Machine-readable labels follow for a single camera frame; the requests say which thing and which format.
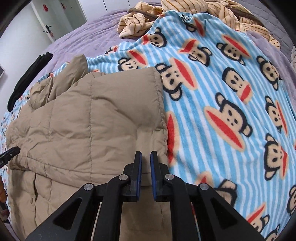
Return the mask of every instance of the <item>purple bedspread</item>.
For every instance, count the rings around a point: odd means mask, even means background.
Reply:
[[[96,20],[86,22],[49,45],[44,52],[48,51],[54,56],[28,88],[43,75],[58,69],[66,61],[71,61],[75,55],[84,54],[86,57],[96,57],[104,54],[111,46],[123,41],[134,42],[135,40],[132,39],[120,39],[116,32],[119,19],[126,12],[127,9],[107,13]]]

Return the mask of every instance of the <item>silver screw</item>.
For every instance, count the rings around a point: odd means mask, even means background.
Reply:
[[[127,179],[128,179],[128,176],[125,175],[125,174],[121,174],[121,175],[119,176],[119,180],[121,180],[121,181],[125,181],[125,180],[127,180]]]
[[[84,185],[84,190],[89,191],[93,188],[93,185],[91,183],[87,183]]]
[[[174,176],[173,174],[170,174],[170,173],[168,173],[168,174],[165,175],[165,178],[166,178],[167,180],[173,180],[174,177],[175,177],[175,176]]]
[[[208,189],[209,189],[209,185],[206,184],[206,183],[201,183],[201,184],[200,184],[200,189],[201,189],[201,190],[208,190]]]

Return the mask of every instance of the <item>picture frame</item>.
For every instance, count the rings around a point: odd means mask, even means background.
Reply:
[[[4,74],[5,70],[3,69],[3,67],[0,65],[0,79],[2,77],[2,75]]]

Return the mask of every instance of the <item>monkey print blanket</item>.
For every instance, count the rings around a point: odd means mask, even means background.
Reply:
[[[277,237],[296,208],[296,115],[285,80],[247,35],[206,13],[168,11],[138,41],[88,65],[105,73],[154,66],[170,172],[209,184],[266,240]]]

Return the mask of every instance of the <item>gray quilted bedding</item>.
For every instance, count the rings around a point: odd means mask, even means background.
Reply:
[[[274,38],[281,43],[281,51],[290,59],[293,43],[274,14],[259,0],[235,0],[258,17]]]

